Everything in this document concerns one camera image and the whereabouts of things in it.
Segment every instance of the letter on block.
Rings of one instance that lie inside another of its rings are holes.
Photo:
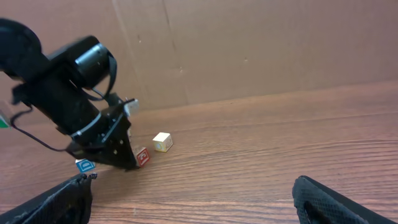
[[[150,159],[148,149],[145,147],[136,146],[132,150],[132,153],[134,154],[139,167],[143,167]]]
[[[95,168],[95,163],[88,161],[87,159],[77,159],[75,163],[81,173],[93,170]]]

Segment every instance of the red block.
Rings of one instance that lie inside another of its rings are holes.
[[[143,167],[150,159],[148,149],[145,147],[136,147],[132,153],[134,154],[139,167]]]

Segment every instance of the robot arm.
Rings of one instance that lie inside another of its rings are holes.
[[[0,19],[0,71],[22,80],[12,89],[12,104],[35,106],[49,117],[61,133],[71,137],[65,151],[74,158],[123,169],[136,168],[127,135],[131,124],[123,110],[134,99],[123,101],[110,93],[116,80],[116,60],[97,38],[85,37],[46,57],[39,39],[29,28]],[[92,90],[108,75],[108,90],[101,98],[83,91]],[[109,107],[99,111],[90,100],[106,100]],[[12,126],[23,113],[11,119]]]

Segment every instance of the green object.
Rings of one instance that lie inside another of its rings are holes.
[[[10,126],[7,120],[7,118],[5,119],[3,116],[0,116],[0,128],[8,128]]]

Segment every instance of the white block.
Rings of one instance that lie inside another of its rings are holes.
[[[130,103],[126,103],[124,105],[124,112],[127,117],[130,117],[130,115],[132,114],[138,113],[138,109],[139,109],[139,102],[137,99],[131,101]]]
[[[173,145],[172,136],[169,133],[159,133],[153,141],[155,150],[159,152],[167,152]]]

